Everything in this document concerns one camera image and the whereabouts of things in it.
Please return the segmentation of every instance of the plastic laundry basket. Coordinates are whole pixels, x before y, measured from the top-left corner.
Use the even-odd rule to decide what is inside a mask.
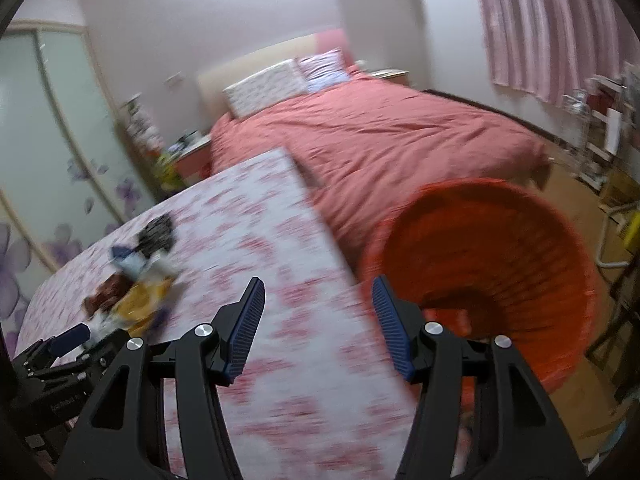
[[[369,304],[379,274],[458,335],[511,337],[548,392],[574,370],[593,329],[594,267],[578,235],[550,205],[501,180],[433,184],[394,209],[360,267]],[[462,405],[472,403],[465,383]]]

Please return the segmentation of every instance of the beige headboard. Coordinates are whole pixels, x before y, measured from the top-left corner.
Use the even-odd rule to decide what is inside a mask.
[[[228,63],[207,68],[198,75],[202,101],[211,119],[217,121],[228,111],[222,91],[229,85],[285,59],[311,56],[337,46],[342,48],[347,64],[351,64],[351,53],[346,37],[343,31],[337,28],[284,41],[238,57]]]

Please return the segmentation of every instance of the floral tablecloth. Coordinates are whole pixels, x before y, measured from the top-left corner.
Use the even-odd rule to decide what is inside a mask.
[[[202,181],[73,259],[37,291],[17,352],[82,322],[82,299],[114,272],[109,248],[134,244],[140,229],[167,212],[177,235],[170,256],[184,272],[160,340],[210,321],[240,298],[252,276],[265,283],[264,315],[244,374],[219,388],[244,478],[393,478],[415,399],[282,149]],[[172,471],[184,475],[169,381],[165,415]]]

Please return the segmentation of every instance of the silver screw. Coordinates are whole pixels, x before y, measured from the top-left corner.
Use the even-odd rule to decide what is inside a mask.
[[[431,334],[431,335],[440,335],[444,330],[440,323],[436,323],[434,321],[428,322],[424,326],[424,329],[427,331],[428,334]]]
[[[511,346],[511,339],[505,335],[496,336],[494,342],[500,348],[509,348]]]
[[[134,337],[127,341],[127,348],[129,350],[138,350],[139,348],[142,348],[143,344],[144,342],[142,341],[142,339],[140,339],[139,337]]]
[[[198,337],[206,337],[210,335],[211,332],[213,332],[213,327],[207,324],[198,325],[195,330],[196,336]]]

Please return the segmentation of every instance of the pink curtain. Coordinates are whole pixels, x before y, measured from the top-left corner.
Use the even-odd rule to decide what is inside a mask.
[[[640,62],[640,41],[614,0],[479,0],[492,81],[560,104],[594,74]]]

